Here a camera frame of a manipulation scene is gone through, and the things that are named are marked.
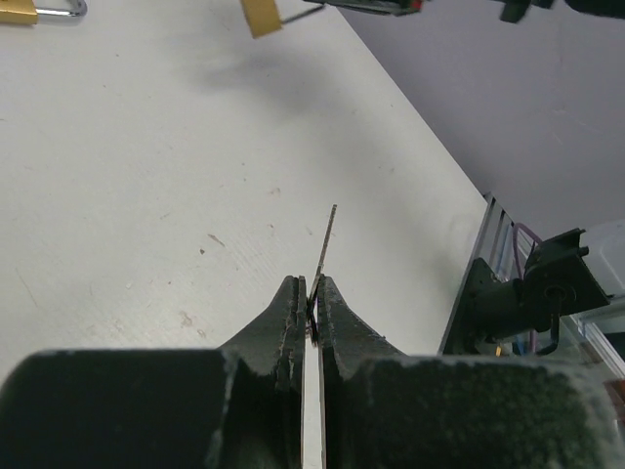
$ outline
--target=gold padlock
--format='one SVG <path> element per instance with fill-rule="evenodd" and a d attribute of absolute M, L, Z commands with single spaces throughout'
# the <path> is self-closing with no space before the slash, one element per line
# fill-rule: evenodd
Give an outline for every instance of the gold padlock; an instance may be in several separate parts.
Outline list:
<path fill-rule="evenodd" d="M 76 20 L 87 15 L 84 0 L 68 0 L 67 10 L 39 8 L 33 0 L 0 0 L 0 22 L 10 24 L 37 24 L 40 17 L 58 20 Z"/>

